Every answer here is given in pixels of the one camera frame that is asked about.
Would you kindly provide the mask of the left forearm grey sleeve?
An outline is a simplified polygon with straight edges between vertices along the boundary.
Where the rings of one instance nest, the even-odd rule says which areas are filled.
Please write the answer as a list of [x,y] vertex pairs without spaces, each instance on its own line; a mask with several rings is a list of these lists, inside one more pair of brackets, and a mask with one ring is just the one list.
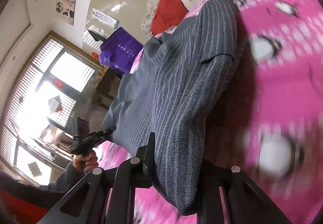
[[52,208],[85,175],[85,162],[72,161],[64,172],[46,186],[32,186],[1,172],[1,191],[41,208]]

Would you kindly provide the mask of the person's left hand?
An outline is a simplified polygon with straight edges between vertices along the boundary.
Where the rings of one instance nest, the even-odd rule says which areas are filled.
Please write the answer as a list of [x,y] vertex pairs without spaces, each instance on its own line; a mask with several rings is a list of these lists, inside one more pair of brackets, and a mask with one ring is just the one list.
[[73,167],[80,173],[90,172],[92,169],[97,168],[98,157],[94,150],[91,150],[88,155],[77,155],[72,162]]

